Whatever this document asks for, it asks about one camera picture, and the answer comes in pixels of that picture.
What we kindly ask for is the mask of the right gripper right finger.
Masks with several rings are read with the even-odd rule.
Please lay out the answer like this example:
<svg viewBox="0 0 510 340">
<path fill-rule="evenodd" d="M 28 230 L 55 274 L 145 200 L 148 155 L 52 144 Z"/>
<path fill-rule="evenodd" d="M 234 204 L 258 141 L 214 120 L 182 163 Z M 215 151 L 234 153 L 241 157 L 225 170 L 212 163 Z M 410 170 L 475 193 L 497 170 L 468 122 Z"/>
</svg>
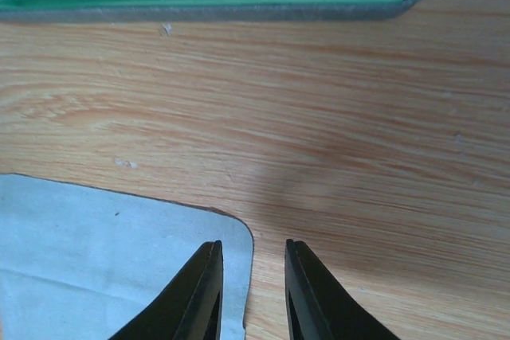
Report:
<svg viewBox="0 0 510 340">
<path fill-rule="evenodd" d="M 291 339 L 396 339 L 361 307 L 301 240 L 286 240 L 285 301 Z"/>
</svg>

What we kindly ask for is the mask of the light blue cleaning cloth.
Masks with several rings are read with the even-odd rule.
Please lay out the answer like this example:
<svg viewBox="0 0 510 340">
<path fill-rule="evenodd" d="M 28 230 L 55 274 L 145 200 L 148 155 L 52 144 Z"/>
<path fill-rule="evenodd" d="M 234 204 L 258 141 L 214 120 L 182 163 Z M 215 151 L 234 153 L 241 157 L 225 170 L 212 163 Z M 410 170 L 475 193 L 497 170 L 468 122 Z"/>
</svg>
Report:
<svg viewBox="0 0 510 340">
<path fill-rule="evenodd" d="M 1 177 L 4 339 L 106 339 L 198 247 L 222 243 L 221 336 L 245 337 L 253 236 L 241 221 L 168 201 L 17 174 Z"/>
</svg>

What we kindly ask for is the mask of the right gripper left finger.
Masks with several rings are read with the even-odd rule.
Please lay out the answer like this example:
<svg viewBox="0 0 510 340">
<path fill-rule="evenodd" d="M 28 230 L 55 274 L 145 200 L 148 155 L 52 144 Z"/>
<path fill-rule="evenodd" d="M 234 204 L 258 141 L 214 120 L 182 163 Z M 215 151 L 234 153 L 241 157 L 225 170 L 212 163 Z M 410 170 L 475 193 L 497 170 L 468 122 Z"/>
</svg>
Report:
<svg viewBox="0 0 510 340">
<path fill-rule="evenodd" d="M 112 339 L 219 339 L 222 296 L 222 243 L 208 241 Z"/>
</svg>

